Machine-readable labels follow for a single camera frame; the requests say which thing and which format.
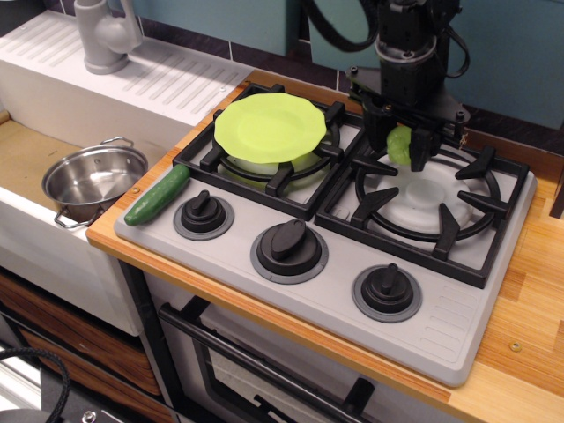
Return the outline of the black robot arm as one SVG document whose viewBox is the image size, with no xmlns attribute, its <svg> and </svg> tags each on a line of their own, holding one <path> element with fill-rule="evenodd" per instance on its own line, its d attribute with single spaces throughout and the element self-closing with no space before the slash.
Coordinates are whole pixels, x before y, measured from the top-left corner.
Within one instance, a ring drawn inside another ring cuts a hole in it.
<svg viewBox="0 0 564 423">
<path fill-rule="evenodd" d="M 462 140 L 469 112 L 447 90 L 449 47 L 468 48 L 450 22 L 460 13 L 458 1 L 363 1 L 367 38 L 351 41 L 326 19 L 317 4 L 301 4 L 321 36 L 344 52 L 372 47 L 379 67 L 352 66 L 346 71 L 349 97 L 362 107 L 368 141 L 375 152 L 388 152 L 387 137 L 398 124 L 410 128 L 407 153 L 413 172 L 420 172 L 444 143 Z"/>
</svg>

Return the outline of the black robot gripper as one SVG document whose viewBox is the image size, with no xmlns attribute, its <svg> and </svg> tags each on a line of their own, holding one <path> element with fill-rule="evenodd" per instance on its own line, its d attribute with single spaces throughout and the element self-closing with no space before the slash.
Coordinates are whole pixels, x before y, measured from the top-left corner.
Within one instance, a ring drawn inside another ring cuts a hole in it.
<svg viewBox="0 0 564 423">
<path fill-rule="evenodd" d="M 444 81 L 449 63 L 448 41 L 431 41 L 427 50 L 402 51 L 376 44 L 378 68 L 353 66 L 346 72 L 349 95 L 363 110 L 368 142 L 375 152 L 387 148 L 389 133 L 402 123 L 412 128 L 411 170 L 422 172 L 441 143 L 457 143 L 470 114 L 455 100 Z"/>
</svg>

